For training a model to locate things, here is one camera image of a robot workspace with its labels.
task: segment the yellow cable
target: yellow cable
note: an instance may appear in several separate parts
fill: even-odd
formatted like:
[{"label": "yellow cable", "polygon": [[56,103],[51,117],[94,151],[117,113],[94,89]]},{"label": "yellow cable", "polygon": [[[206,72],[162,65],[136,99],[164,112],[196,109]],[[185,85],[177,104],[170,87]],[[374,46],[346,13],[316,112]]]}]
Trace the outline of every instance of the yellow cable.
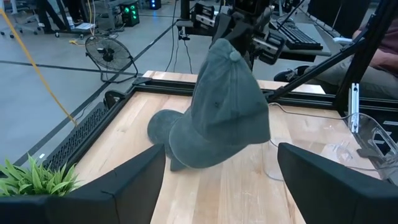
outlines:
[{"label": "yellow cable", "polygon": [[93,13],[92,13],[92,11],[91,11],[90,0],[87,0],[87,5],[88,5],[88,10],[89,10],[89,12],[90,12],[90,32],[91,32],[91,35],[94,35],[94,31],[91,30],[91,18],[93,17]]},{"label": "yellow cable", "polygon": [[32,57],[30,56],[30,53],[27,51],[24,43],[21,41],[21,38],[19,38],[18,33],[15,31],[14,27],[12,26],[12,24],[11,24],[10,20],[8,19],[6,13],[2,9],[0,9],[0,14],[3,16],[3,18],[6,21],[7,25],[10,27],[10,30],[11,30],[12,34],[14,34],[14,37],[17,39],[19,45],[22,47],[26,57],[28,58],[29,62],[32,64],[32,66],[35,69],[36,73],[39,75],[40,80],[44,84],[44,86],[47,89],[47,91],[51,94],[51,96],[55,100],[55,102],[57,102],[58,106],[62,109],[62,111],[68,116],[70,121],[73,122],[73,124],[75,124],[75,126],[77,126],[77,122],[72,118],[72,116],[70,116],[70,114],[62,106],[62,104],[58,101],[57,97],[55,97],[55,95],[52,93],[52,91],[51,91],[51,89],[49,87],[49,84],[47,84],[47,82],[45,81],[45,79],[44,79],[43,75],[41,74],[39,68],[37,67],[36,63],[33,61]]}]

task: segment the plant leaf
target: plant leaf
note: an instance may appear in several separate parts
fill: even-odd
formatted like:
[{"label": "plant leaf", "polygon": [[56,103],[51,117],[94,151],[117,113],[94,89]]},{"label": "plant leaf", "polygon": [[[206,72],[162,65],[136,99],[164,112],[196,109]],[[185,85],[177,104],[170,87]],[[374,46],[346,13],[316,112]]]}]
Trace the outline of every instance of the plant leaf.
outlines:
[{"label": "plant leaf", "polygon": [[29,161],[30,170],[32,171],[36,166],[36,161],[29,154],[27,155],[27,160]]},{"label": "plant leaf", "polygon": [[33,187],[37,190],[43,189],[42,183],[40,181],[39,175],[36,169],[32,170],[32,180],[33,180]]},{"label": "plant leaf", "polygon": [[2,193],[5,196],[10,196],[10,193],[8,192],[7,185],[5,183],[0,182],[0,190],[2,190]]},{"label": "plant leaf", "polygon": [[30,186],[32,186],[32,184],[24,184],[24,185],[20,186],[18,193],[20,194],[24,189],[26,189],[27,187],[30,187]]},{"label": "plant leaf", "polygon": [[7,177],[12,177],[10,172],[8,172],[7,168],[5,168],[4,166],[0,165],[0,171],[6,175]]},{"label": "plant leaf", "polygon": [[62,187],[68,185],[69,182],[62,182],[61,184],[56,185],[52,190],[51,194],[54,194],[57,190],[60,190]]},{"label": "plant leaf", "polygon": [[52,177],[49,180],[49,182],[47,183],[46,190],[47,190],[48,194],[51,194],[51,190],[54,187],[54,179],[55,179],[55,177]]},{"label": "plant leaf", "polygon": [[18,188],[18,181],[13,178],[2,178],[2,179],[0,179],[0,182],[6,184],[8,186]]},{"label": "plant leaf", "polygon": [[6,159],[6,167],[8,172],[10,172],[10,174],[17,180],[22,180],[22,176],[19,173],[18,170],[15,169],[15,167],[10,163],[10,161],[8,159]]},{"label": "plant leaf", "polygon": [[55,174],[54,174],[54,176],[55,176],[54,184],[55,184],[55,185],[60,184],[60,183],[62,182],[61,171],[59,171],[59,170],[56,171]]},{"label": "plant leaf", "polygon": [[32,171],[30,171],[30,170],[28,170],[28,169],[25,169],[25,168],[23,168],[23,169],[24,169],[24,170],[22,170],[22,168],[21,168],[21,170],[22,170],[22,172],[21,172],[22,177],[25,178],[28,182],[32,183],[32,182],[33,182],[33,179],[32,179]]},{"label": "plant leaf", "polygon": [[62,177],[63,177],[63,175],[64,175],[66,169],[67,169],[67,163],[65,163],[65,164],[63,165],[63,167],[62,167],[62,170],[61,170],[61,179],[62,179]]},{"label": "plant leaf", "polygon": [[63,179],[63,181],[71,181],[73,179],[73,173],[75,172],[75,165],[72,165],[69,169],[67,175]]}]

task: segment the concrete floor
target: concrete floor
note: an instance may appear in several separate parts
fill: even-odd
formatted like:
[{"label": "concrete floor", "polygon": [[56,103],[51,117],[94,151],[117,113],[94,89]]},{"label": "concrete floor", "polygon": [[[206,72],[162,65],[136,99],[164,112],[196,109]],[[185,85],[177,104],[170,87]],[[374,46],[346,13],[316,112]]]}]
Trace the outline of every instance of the concrete floor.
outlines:
[{"label": "concrete floor", "polygon": [[[141,10],[139,12],[140,24],[127,27],[124,32],[119,33],[118,40],[130,50],[133,56],[138,55],[170,27],[173,8],[173,5],[166,4],[158,11]],[[180,15],[179,8],[179,2],[177,2],[177,17]],[[298,13],[295,17],[297,22],[309,22],[303,13]],[[6,27],[6,24],[3,19],[0,19],[0,28],[2,27]],[[332,53],[336,53],[340,46],[334,44],[327,34],[318,30],[328,48]],[[73,35],[61,34],[60,38],[55,38],[54,35],[33,35],[27,31],[21,37],[34,61],[42,65],[40,71],[69,113],[75,112],[77,116],[81,115],[81,109],[86,106],[84,102],[88,102],[87,99],[91,97],[94,102],[87,106],[85,113],[88,114],[87,111],[103,100],[106,90],[126,91],[131,84],[131,82],[125,82],[107,85],[100,81],[98,72],[79,70],[96,69],[96,67],[88,57],[85,57],[84,47],[69,44],[69,40],[76,38]],[[190,37],[191,40],[186,43],[193,73],[197,73],[206,56],[211,39],[200,36]],[[177,39],[174,41],[174,49],[176,49]],[[169,71],[190,73],[185,46],[182,41],[178,44],[177,63],[174,68],[175,59],[173,59]],[[164,71],[170,60],[171,45],[170,30],[137,59],[136,65],[139,72]],[[65,114],[49,95],[34,69],[24,64],[29,61],[17,41],[9,37],[0,37],[0,46],[2,78],[0,82],[0,149],[2,149],[0,150],[0,164],[3,164],[5,159],[15,162],[29,149],[35,147],[40,149],[33,155],[34,157],[41,154],[48,155],[73,129],[73,125],[68,123],[54,136],[46,137],[65,119]],[[324,59],[325,57],[317,57],[315,63]],[[281,59],[274,66],[270,66],[256,61],[253,73],[258,79],[272,80],[276,73],[301,64],[303,62]],[[127,72],[134,72],[134,67],[129,68]]]}]

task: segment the wooden table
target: wooden table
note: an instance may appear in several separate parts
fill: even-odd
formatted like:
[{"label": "wooden table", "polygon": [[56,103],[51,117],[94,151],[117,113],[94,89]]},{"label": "wooden table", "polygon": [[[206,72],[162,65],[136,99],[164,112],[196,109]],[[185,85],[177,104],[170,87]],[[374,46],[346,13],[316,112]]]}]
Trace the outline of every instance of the wooden table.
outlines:
[{"label": "wooden table", "polygon": [[[197,77],[152,71],[144,76],[187,82],[194,82]],[[272,89],[285,83],[259,81],[259,85]],[[303,85],[296,90],[323,93],[319,86],[313,85]],[[152,144],[146,134],[150,118],[161,109],[184,112],[190,100],[186,96],[134,94],[78,163],[78,178],[82,183],[90,182],[150,147]],[[335,111],[293,107],[286,109],[338,118]],[[275,107],[270,107],[273,136],[292,139],[293,135],[300,133],[308,138],[314,134],[322,137],[322,133],[314,133],[317,124],[311,123],[311,117],[303,121],[292,121],[274,110]],[[268,178],[264,173],[262,151],[267,146],[268,143],[250,145],[222,164],[203,170],[173,173],[169,171],[170,161],[167,159],[152,224],[304,223],[286,185]],[[362,160],[367,166],[370,164],[369,161]]]}]

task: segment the office chair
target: office chair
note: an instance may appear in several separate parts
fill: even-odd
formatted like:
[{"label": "office chair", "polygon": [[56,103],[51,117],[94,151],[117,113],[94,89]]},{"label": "office chair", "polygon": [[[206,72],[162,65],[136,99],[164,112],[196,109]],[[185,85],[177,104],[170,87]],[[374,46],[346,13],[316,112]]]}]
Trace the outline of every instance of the office chair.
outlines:
[{"label": "office chair", "polygon": [[[14,18],[14,28],[16,31],[19,31],[20,33],[23,33],[24,30],[29,30],[33,32],[34,35],[37,35],[37,31],[41,30],[39,27],[39,16],[35,13],[36,10],[36,3],[34,0],[17,0],[17,13],[12,13],[12,18]],[[22,21],[17,20],[17,16],[20,14],[20,12],[26,12],[26,11],[32,11],[33,15],[28,16]],[[4,12],[12,12],[12,4],[10,1],[5,1],[4,2]],[[31,23],[31,22],[37,22],[37,27],[32,28],[27,26],[26,24]],[[1,35],[6,35],[6,33],[0,30]],[[14,38],[14,35],[12,34],[11,31],[9,31],[9,36],[10,38]]]}]

